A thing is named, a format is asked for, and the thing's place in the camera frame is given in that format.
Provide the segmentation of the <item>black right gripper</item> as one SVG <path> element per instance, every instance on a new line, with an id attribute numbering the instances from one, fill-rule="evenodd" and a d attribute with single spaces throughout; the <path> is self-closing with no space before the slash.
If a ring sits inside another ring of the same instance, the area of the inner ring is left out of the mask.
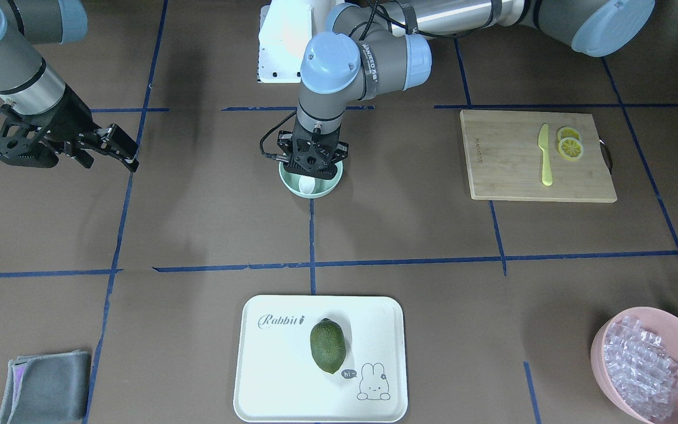
<path id="1" fill-rule="evenodd" d="M 101 128 L 91 110 L 70 86 L 53 107 L 35 115 L 22 115 L 11 105 L 0 107 L 5 121 L 0 129 L 0 161 L 21 167 L 54 167 L 58 154 L 77 155 L 87 167 L 92 157 L 74 147 L 80 136 L 95 136 L 94 150 L 120 161 L 130 172 L 137 172 L 139 145 L 118 124 Z"/>

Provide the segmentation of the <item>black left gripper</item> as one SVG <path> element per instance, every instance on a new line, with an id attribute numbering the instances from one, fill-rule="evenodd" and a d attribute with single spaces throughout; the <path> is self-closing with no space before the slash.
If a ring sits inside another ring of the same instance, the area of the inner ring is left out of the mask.
<path id="1" fill-rule="evenodd" d="M 296 127 L 294 131 L 280 131 L 277 145 L 286 156 L 286 172 L 315 179 L 333 179 L 338 166 L 349 155 L 349 144 L 340 140 L 341 131 L 321 134 Z"/>

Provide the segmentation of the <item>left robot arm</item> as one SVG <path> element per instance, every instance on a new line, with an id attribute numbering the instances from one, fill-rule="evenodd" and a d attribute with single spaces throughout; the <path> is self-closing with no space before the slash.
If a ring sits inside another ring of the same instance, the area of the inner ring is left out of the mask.
<path id="1" fill-rule="evenodd" d="M 299 176 L 333 179 L 349 155 L 341 141 L 352 101 L 406 91 L 430 77 L 430 41 L 458 39 L 490 27 L 528 26 L 590 57 L 629 43 L 653 1 L 389 1 L 334 6 L 324 30 L 303 50 L 294 128 L 280 131 L 279 152 L 261 155 Z"/>

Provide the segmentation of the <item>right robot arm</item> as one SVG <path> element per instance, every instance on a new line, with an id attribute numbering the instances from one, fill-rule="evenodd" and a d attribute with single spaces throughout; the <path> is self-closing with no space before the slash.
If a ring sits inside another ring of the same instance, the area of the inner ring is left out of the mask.
<path id="1" fill-rule="evenodd" d="M 66 155 L 89 168 L 91 152 L 139 167 L 138 144 L 118 125 L 103 128 L 36 45 L 65 45 L 87 34 L 80 1 L 0 1 L 0 161 L 54 167 Z"/>

